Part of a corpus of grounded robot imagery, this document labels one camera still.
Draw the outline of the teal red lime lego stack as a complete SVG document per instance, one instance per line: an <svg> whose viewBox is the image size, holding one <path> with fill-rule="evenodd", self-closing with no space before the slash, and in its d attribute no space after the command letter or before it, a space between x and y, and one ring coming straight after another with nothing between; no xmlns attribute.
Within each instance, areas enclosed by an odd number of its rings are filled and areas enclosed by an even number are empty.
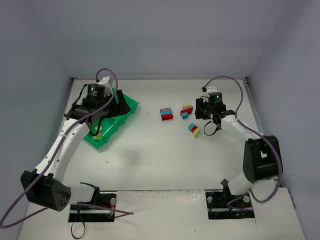
<svg viewBox="0 0 320 240"><path fill-rule="evenodd" d="M192 133L194 138L201 132L201 129L194 123L191 123L188 126L188 130Z"/></svg>

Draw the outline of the lime rectangular lego brick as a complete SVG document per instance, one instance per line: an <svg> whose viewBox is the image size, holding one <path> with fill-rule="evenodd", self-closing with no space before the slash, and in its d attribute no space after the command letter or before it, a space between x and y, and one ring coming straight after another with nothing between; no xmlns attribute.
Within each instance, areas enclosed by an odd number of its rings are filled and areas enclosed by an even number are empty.
<svg viewBox="0 0 320 240"><path fill-rule="evenodd" d="M94 128L94 130L95 130L95 133L94 133L94 134L98 134L98 133L100 133L100 132L103 130L103 127L97 125L97 126Z"/></svg>

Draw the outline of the lime square lego brick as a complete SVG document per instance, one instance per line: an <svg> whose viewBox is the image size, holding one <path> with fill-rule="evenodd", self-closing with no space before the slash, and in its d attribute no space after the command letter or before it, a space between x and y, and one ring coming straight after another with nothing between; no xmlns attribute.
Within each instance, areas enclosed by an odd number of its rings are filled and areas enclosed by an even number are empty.
<svg viewBox="0 0 320 240"><path fill-rule="evenodd" d="M102 134L99 133L98 135L93 136L92 138L93 138L94 140L98 140L98 139L100 139L101 137L102 137Z"/></svg>

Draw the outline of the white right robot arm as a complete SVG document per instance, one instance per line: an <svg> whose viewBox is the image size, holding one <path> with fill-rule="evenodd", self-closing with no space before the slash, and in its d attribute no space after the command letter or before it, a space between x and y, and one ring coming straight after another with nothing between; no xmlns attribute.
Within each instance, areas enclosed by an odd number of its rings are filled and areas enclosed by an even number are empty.
<svg viewBox="0 0 320 240"><path fill-rule="evenodd" d="M202 91L204 96L195 100L195 118L209 120L216 130L228 133L243 147L242 170L227 183L231 195L242 195L259 181L280 178L283 165L278 139L241 122L235 111L227 110L222 93L214 86L203 87Z"/></svg>

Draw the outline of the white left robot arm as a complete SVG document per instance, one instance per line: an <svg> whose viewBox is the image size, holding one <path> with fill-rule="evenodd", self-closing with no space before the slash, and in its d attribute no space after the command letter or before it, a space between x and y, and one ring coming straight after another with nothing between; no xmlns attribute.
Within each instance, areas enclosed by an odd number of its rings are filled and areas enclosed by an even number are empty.
<svg viewBox="0 0 320 240"><path fill-rule="evenodd" d="M72 202L72 189L63 184L65 172L76 149L97 121L130 112L123 92L112 88L111 77L85 85L87 95L74 101L64 115L63 127L45 158L33 171L20 177L30 203L62 211Z"/></svg>

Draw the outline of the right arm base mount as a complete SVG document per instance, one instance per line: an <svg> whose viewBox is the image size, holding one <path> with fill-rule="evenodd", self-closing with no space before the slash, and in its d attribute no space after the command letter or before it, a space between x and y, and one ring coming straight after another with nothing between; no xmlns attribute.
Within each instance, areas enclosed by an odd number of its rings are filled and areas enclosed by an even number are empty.
<svg viewBox="0 0 320 240"><path fill-rule="evenodd" d="M222 191L206 191L206 207L209 220L240 220L240 219L254 219L255 213L253 210L251 198L247 193L241 199L229 204L238 196L231 196L230 198Z"/></svg>

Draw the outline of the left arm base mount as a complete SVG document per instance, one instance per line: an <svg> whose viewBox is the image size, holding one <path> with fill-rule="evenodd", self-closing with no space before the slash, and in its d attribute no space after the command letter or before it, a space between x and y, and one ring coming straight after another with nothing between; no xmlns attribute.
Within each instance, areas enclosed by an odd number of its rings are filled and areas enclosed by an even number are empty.
<svg viewBox="0 0 320 240"><path fill-rule="evenodd" d="M97 205L102 208L72 204L69 208L68 222L113 223L115 221L115 212L108 209L115 209L116 203L116 192L101 192L100 201L97 203Z"/></svg>

